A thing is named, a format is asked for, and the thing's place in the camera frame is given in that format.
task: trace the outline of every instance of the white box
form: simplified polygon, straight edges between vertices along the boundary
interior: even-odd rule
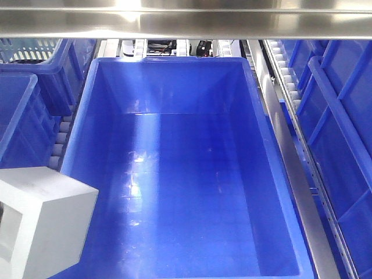
[[[47,167],[0,170],[0,279],[45,279],[78,263],[97,195]]]

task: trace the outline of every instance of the metal shelf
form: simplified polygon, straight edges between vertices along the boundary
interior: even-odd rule
[[[372,38],[364,0],[0,1],[1,37]]]

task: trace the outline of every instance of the metal frame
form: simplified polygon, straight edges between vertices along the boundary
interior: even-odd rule
[[[303,231],[313,258],[314,269],[319,279],[340,279],[323,225],[317,214],[305,171],[292,142],[261,47],[256,40],[248,40],[248,46],[262,89],[266,109],[282,154]]]
[[[0,37],[372,38],[366,0],[0,1]]]
[[[318,169],[316,167],[316,164],[314,162],[313,156],[312,156],[312,154],[309,150],[309,147],[306,144],[306,140],[303,136],[303,133],[302,133],[302,130],[301,130],[301,127],[299,125],[298,118],[297,118],[297,115],[296,115],[296,109],[294,108],[293,103],[291,102],[291,97],[289,95],[288,87],[285,86],[285,78],[282,74],[282,71],[280,70],[280,66],[279,66],[278,62],[275,59],[275,54],[273,54],[273,52],[270,48],[270,43],[268,41],[265,41],[264,45],[265,45],[265,48],[267,50],[267,54],[269,56],[270,62],[273,65],[273,70],[275,72],[278,83],[281,87],[283,97],[285,99],[285,103],[287,105],[289,115],[290,115],[291,120],[292,120],[292,124],[295,128],[295,132],[296,132],[297,137],[299,138],[299,140],[301,142],[301,146],[302,146],[303,152],[305,154],[305,158],[308,162],[308,165],[310,167],[310,171],[312,173],[312,178],[313,178],[313,180],[315,182],[315,185],[318,189],[319,197],[321,199],[323,208],[324,208],[325,213],[327,215],[327,220],[328,220],[328,222],[331,226],[331,229],[332,229],[334,238],[336,240],[338,249],[339,249],[340,254],[342,256],[342,261],[344,262],[344,265],[345,265],[346,270],[348,272],[348,276],[351,279],[357,279],[359,277],[357,275],[355,265],[353,263],[350,252],[348,250],[348,247],[347,247],[346,242],[344,240],[344,237],[342,235],[341,229],[340,229],[340,227],[337,223],[337,218],[335,217],[334,211],[332,209],[332,205],[331,205],[331,202],[330,202],[329,197],[327,195],[326,188],[324,187],[324,184],[321,180],[321,176],[320,176],[320,174],[318,172]]]

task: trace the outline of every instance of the metal rail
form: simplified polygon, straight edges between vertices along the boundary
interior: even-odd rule
[[[282,154],[309,250],[313,258],[314,268],[319,279],[340,279],[330,245],[319,215],[317,214],[316,205],[312,198],[305,172],[292,142],[292,137],[281,110],[261,47],[256,40],[248,40],[248,46],[255,65],[259,85],[262,89],[267,112]]]
[[[365,0],[0,0],[0,37],[372,38]]]

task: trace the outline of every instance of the blue plastic bin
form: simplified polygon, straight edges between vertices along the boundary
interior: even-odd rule
[[[47,166],[59,119],[45,107],[37,76],[0,74],[0,168]]]
[[[334,41],[330,49],[321,67],[372,156],[372,41]]]
[[[54,279],[314,278],[245,59],[96,59],[61,172],[100,194]]]
[[[0,71],[38,76],[50,113],[71,115],[77,102],[96,40],[0,39]]]
[[[357,272],[360,278],[372,278],[372,158],[320,59],[312,58],[309,67],[326,107],[307,143]],[[371,102],[366,105],[372,109]]]
[[[310,79],[310,70],[307,66],[308,61],[313,56],[323,55],[328,41],[324,40],[297,40],[290,57],[288,67],[292,68],[297,89],[302,93]]]
[[[335,40],[331,41],[327,51],[324,53],[324,58],[321,67],[330,80],[337,95],[341,92],[346,81],[355,71],[356,65],[361,62],[368,62],[365,58],[370,53],[366,49],[370,41],[367,40]]]

